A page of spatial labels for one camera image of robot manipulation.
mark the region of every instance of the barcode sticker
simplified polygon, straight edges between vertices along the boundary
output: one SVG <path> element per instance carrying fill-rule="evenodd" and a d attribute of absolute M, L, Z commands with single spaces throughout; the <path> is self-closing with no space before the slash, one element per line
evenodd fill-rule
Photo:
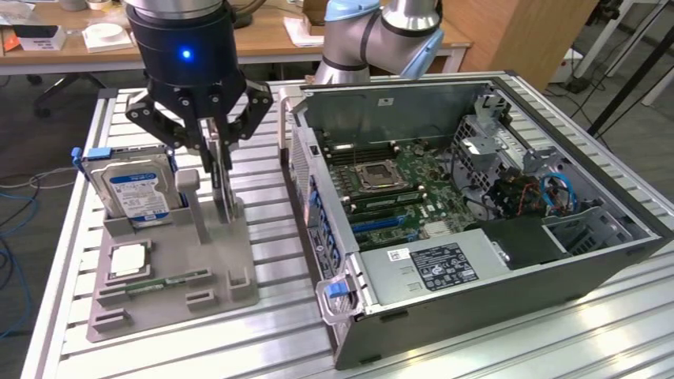
<path fill-rule="evenodd" d="M 391 262 L 399 261 L 402 259 L 410 259 L 410 249 L 407 247 L 403 249 L 388 250 L 387 252 Z"/>

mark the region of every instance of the blue cable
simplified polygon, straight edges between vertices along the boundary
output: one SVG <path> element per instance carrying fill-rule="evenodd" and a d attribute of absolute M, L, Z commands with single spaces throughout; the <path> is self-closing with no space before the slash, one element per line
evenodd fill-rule
<path fill-rule="evenodd" d="M 31 317 L 32 300 L 31 300 L 31 291 L 28 290 L 28 285 L 25 283 L 25 276 L 23 275 L 21 265 L 19 264 L 17 260 L 13 258 L 13 255 L 8 251 L 0 250 L 0 255 L 3 255 L 11 261 L 15 269 L 17 270 L 19 280 L 21 280 L 23 295 L 25 298 L 25 310 L 23 312 L 23 316 L 19 319 L 19 321 L 13 323 L 9 329 L 0 335 L 1 340 L 11 332 L 13 332 L 23 325 L 24 322 L 28 321 L 28 318 Z"/>
<path fill-rule="evenodd" d="M 572 211 L 575 212 L 578 210 L 576 193 L 572 190 L 571 181 L 568 180 L 568 178 L 563 174 L 560 174 L 558 172 L 551 172 L 550 174 L 546 174 L 540 178 L 540 193 L 543 194 L 543 200 L 544 200 L 544 202 L 551 207 L 555 207 L 555 203 L 551 201 L 551 198 L 550 198 L 550 196 L 547 195 L 547 192 L 546 192 L 546 179 L 548 179 L 548 178 L 559 179 L 564 183 L 564 186 L 567 187 L 567 191 L 568 191 L 568 197 L 571 198 Z"/>
<path fill-rule="evenodd" d="M 12 235 L 13 233 L 16 233 L 19 231 L 19 229 L 25 227 L 27 223 L 31 222 L 32 218 L 37 214 L 37 200 L 33 199 L 32 197 L 7 195 L 5 193 L 1 193 L 1 192 L 0 192 L 0 197 L 5 197 L 5 198 L 13 199 L 13 200 L 29 201 L 31 205 L 32 205 L 32 211 L 31 211 L 31 214 L 28 215 L 27 219 L 16 227 L 13 227 L 8 231 L 4 231 L 0 233 L 0 237 L 7 237 L 7 236 Z"/>

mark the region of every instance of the wooden cabinet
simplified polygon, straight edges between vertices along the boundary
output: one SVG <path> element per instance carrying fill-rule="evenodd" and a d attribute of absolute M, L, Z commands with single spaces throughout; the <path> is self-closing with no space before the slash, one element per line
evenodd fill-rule
<path fill-rule="evenodd" d="M 512 69 L 538 89 L 598 0 L 442 0 L 446 20 L 472 40 L 460 71 Z"/>

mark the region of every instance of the motherboard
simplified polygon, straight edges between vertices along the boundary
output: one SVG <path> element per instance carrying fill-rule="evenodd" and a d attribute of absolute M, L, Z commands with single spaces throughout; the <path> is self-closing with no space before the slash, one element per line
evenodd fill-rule
<path fill-rule="evenodd" d="M 360 251 L 395 246 L 475 223 L 450 175 L 447 150 L 416 139 L 366 148 L 325 149 Z"/>

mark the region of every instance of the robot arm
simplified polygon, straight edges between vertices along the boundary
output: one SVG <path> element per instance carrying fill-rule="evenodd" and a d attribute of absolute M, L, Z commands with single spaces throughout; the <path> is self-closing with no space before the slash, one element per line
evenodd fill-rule
<path fill-rule="evenodd" d="M 268 85 L 248 81 L 237 68 L 232 7 L 223 0 L 127 0 L 127 4 L 149 76 L 147 95 L 129 105 L 127 117 L 169 147 L 197 152 L 228 222 L 231 147 L 251 137 L 272 105 Z M 247 108 L 229 122 L 227 115 L 243 93 Z M 155 103 L 183 119 L 184 126 L 157 111 Z"/>
<path fill-rule="evenodd" d="M 443 32 L 440 0 L 329 0 L 316 84 L 370 81 L 368 65 L 407 79 L 428 70 Z"/>

